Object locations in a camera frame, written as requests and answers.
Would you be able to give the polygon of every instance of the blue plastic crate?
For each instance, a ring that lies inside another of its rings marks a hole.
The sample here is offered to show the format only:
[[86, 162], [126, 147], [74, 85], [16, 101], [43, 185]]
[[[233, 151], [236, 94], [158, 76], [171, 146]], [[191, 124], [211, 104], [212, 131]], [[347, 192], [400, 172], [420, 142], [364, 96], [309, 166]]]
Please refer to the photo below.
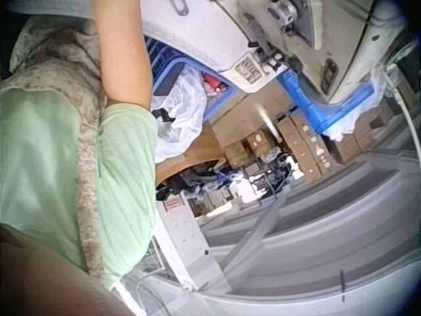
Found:
[[146, 48], [151, 60], [151, 68], [153, 75], [153, 93], [155, 94], [158, 89], [163, 85], [165, 80], [168, 80], [169, 77], [173, 77], [169, 81], [169, 85], [173, 85], [175, 78], [179, 75], [184, 64], [189, 64], [195, 67], [198, 70], [207, 72], [208, 74], [214, 76], [215, 78], [221, 80], [222, 82], [228, 85], [228, 89], [212, 104], [209, 108], [206, 109], [203, 116], [203, 121], [207, 121], [212, 118], [219, 110], [221, 110], [231, 98], [236, 88], [235, 86], [223, 78], [217, 72], [203, 66], [201, 63], [190, 59], [179, 51], [155, 40], [152, 38], [145, 38]]
[[323, 133], [374, 93], [372, 85], [365, 82], [339, 105], [327, 107], [314, 104], [307, 98], [299, 87], [296, 73], [292, 70], [289, 69], [280, 74], [278, 81], [285, 88], [292, 101], [303, 112], [316, 134]]

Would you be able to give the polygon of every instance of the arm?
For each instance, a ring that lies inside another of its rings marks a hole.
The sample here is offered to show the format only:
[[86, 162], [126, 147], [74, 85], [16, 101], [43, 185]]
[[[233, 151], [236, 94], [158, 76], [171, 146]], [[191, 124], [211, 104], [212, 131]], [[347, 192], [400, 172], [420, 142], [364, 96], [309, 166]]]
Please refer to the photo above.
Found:
[[152, 74], [141, 23], [141, 0], [92, 0], [105, 92], [113, 103], [149, 110]]

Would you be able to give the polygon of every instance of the light green t-shirt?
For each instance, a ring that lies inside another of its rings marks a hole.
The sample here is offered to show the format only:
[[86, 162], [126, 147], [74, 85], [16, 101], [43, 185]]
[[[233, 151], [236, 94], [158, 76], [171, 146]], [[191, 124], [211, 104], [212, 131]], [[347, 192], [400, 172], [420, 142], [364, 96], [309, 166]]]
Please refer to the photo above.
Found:
[[[54, 92], [0, 95], [1, 222], [85, 268], [76, 220], [80, 118]], [[155, 146], [151, 113], [110, 106], [98, 135], [97, 195], [105, 281], [110, 288], [147, 251], [155, 227]]]

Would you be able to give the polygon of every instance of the plastic bag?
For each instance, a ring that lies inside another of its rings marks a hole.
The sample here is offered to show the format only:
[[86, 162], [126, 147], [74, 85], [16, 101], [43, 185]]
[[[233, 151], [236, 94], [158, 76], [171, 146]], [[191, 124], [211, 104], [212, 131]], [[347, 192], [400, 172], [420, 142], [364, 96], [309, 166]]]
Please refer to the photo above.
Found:
[[170, 94], [153, 97], [151, 110], [166, 109], [174, 122], [158, 118], [156, 163], [184, 153], [202, 132], [207, 96], [199, 70], [184, 66]]
[[323, 132], [331, 140], [340, 142], [344, 134], [352, 134], [355, 129], [355, 123], [361, 114], [367, 112], [373, 107], [377, 107], [383, 98], [386, 89], [386, 82], [383, 76], [383, 67], [377, 66], [371, 71], [370, 83], [374, 88], [374, 93], [358, 107], [355, 107], [351, 112], [346, 114], [343, 118], [331, 125]]

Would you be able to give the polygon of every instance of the skin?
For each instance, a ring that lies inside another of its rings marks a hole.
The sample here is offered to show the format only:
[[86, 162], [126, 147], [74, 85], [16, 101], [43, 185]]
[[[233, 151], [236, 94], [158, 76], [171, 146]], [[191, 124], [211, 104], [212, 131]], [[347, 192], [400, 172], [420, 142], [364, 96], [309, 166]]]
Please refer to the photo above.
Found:
[[[147, 110], [152, 75], [139, 0], [92, 0], [104, 89], [111, 100]], [[94, 278], [31, 238], [0, 225], [2, 315], [133, 315]]]

